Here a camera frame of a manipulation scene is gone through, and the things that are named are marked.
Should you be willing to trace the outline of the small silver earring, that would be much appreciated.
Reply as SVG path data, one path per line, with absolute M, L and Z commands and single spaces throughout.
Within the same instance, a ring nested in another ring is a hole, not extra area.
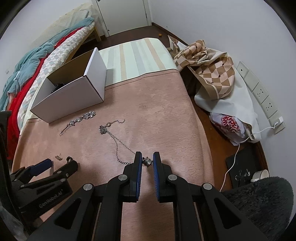
M 58 160 L 58 161 L 62 161 L 63 158 L 61 157 L 61 155 L 56 155 L 55 158 Z

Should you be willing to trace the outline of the black smart watch band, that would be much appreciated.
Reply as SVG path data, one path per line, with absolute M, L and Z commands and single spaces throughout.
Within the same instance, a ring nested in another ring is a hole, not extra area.
M 64 83 L 59 83 L 57 85 L 55 85 L 54 89 L 51 91 L 51 93 L 54 93 L 55 91 L 59 90 L 60 88 L 62 88 L 65 84 Z

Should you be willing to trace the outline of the red bed blanket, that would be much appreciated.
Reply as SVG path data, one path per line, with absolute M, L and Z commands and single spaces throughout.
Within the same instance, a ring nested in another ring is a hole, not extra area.
M 91 29 L 92 26 L 81 27 L 70 32 L 65 37 L 62 37 L 62 39 L 60 39 L 55 45 L 53 52 L 40 59 L 40 63 L 34 75 L 13 99 L 9 109 L 9 111 L 11 111 L 11 116 L 8 118 L 6 138 L 6 156 L 8 160 L 12 161 L 14 159 L 20 131 L 22 129 L 30 101 L 32 100 L 36 90 L 49 74 L 66 62 L 70 54 L 80 43 L 82 43 L 83 38 L 90 32 Z

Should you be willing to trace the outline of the pink striped table cloth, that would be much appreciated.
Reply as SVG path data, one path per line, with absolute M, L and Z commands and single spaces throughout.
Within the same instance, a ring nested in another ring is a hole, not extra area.
M 136 152 L 164 163 L 189 183 L 213 182 L 210 148 L 184 82 L 159 39 L 144 38 L 99 50 L 107 74 L 104 102 L 52 123 L 31 110 L 18 139 L 13 170 L 55 156 L 71 156 L 79 169 L 70 186 L 105 184 L 120 174 Z M 91 213 L 96 231 L 82 239 L 105 240 L 105 199 Z M 152 167 L 142 169 L 139 200 L 123 203 L 120 240 L 174 240 L 173 205 L 159 203 Z

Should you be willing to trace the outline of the red white plastic bag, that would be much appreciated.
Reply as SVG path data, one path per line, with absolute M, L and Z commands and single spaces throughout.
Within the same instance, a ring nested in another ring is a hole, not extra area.
M 246 124 L 237 117 L 220 113 L 210 113 L 209 117 L 212 124 L 215 125 L 234 146 L 237 146 L 248 137 L 246 134 Z

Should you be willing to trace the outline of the white cardboard box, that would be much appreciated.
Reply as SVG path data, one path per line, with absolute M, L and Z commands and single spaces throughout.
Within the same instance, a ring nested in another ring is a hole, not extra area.
M 81 109 L 104 102 L 107 68 L 97 48 L 59 67 L 36 91 L 31 112 L 52 123 Z M 64 83 L 51 93 L 55 85 Z

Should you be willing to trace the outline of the white cup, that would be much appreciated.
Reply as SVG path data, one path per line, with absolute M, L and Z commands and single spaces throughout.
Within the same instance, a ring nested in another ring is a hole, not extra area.
M 268 177 L 269 177 L 269 171 L 267 169 L 257 171 L 253 174 L 253 177 L 251 179 L 251 183 L 254 183 L 256 181 L 259 181 L 259 180 L 262 180 L 262 179 L 268 178 Z

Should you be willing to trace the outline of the dark fuzzy seat cushion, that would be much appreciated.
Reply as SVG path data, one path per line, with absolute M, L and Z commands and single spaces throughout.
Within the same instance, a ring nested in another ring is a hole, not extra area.
M 292 217 L 294 195 L 288 180 L 264 178 L 222 194 L 268 240 L 295 240 L 295 217 Z

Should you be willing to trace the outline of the teal blue quilt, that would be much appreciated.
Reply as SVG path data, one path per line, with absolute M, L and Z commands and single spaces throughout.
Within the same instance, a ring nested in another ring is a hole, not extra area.
M 94 22 L 94 18 L 89 16 L 72 27 L 69 27 L 56 34 L 40 46 L 27 52 L 16 64 L 13 74 L 6 81 L 1 96 L 1 111 L 5 111 L 9 103 L 9 95 L 17 95 L 27 81 L 34 75 L 41 59 L 46 57 L 54 50 L 56 43 L 63 37 L 73 32 L 77 28 L 87 27 Z

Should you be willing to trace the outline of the brown checkered cloth bag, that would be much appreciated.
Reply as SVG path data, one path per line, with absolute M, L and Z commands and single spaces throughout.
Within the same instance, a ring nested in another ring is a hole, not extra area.
M 203 40 L 188 46 L 169 37 L 173 61 L 179 71 L 189 70 L 197 79 L 194 101 L 210 113 L 235 116 L 246 124 L 245 141 L 261 140 L 257 114 L 247 86 L 226 52 L 211 49 Z

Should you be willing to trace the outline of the checkered white grey quilt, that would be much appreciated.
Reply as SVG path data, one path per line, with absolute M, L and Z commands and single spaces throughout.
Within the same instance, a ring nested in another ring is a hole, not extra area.
M 21 102 L 16 117 L 18 130 L 22 130 L 25 120 L 28 119 L 29 114 L 27 112 L 30 111 L 32 107 L 31 102 L 36 96 L 36 91 L 39 89 L 39 86 L 43 83 L 48 75 L 66 63 L 66 60 L 70 57 L 70 54 L 74 52 L 74 49 L 76 49 L 79 44 L 84 42 L 84 39 L 87 38 L 94 28 L 95 23 L 92 23 L 87 27 L 78 28 L 69 35 L 63 37 L 55 45 L 55 49 L 44 60 L 37 78 L 34 80 L 32 86 L 29 88 Z

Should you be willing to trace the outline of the pale checkered pillow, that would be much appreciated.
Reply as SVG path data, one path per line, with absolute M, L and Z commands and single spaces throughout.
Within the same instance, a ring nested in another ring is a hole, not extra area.
M 58 20 L 53 22 L 52 25 L 44 30 L 43 33 L 31 43 L 30 48 L 33 49 L 41 46 L 45 42 L 49 42 L 62 31 L 75 26 L 88 17 L 93 17 L 95 21 L 98 19 L 98 10 L 90 2 L 84 3 L 58 18 Z

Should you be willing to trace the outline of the white door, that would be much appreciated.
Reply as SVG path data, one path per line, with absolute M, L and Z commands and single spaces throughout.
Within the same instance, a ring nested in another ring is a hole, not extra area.
M 98 10 L 99 21 L 107 37 L 152 24 L 148 1 L 101 0 L 92 3 Z

